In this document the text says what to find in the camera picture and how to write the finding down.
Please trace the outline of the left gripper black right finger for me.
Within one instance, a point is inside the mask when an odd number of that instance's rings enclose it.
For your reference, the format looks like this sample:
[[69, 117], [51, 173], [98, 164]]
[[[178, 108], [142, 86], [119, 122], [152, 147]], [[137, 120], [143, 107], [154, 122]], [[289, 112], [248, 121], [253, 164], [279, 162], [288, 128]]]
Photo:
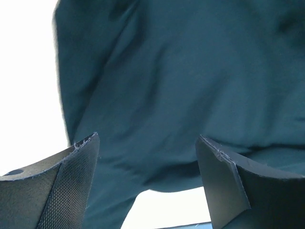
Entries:
[[196, 154], [213, 228], [304, 228], [303, 175], [258, 163], [203, 136]]

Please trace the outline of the black t shirt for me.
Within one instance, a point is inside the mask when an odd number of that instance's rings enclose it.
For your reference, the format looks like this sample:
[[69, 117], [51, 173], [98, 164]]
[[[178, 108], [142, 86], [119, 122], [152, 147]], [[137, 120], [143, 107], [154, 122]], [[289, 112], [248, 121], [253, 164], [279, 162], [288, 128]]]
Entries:
[[101, 140], [83, 228], [200, 187], [201, 135], [304, 173], [304, 1], [61, 0], [55, 22], [69, 141]]

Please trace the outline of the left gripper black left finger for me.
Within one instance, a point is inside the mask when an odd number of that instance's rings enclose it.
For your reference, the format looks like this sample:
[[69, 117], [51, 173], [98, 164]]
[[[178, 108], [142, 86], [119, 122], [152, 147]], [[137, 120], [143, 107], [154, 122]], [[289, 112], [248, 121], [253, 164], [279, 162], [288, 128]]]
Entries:
[[92, 185], [97, 133], [0, 177], [2, 229], [80, 229]]

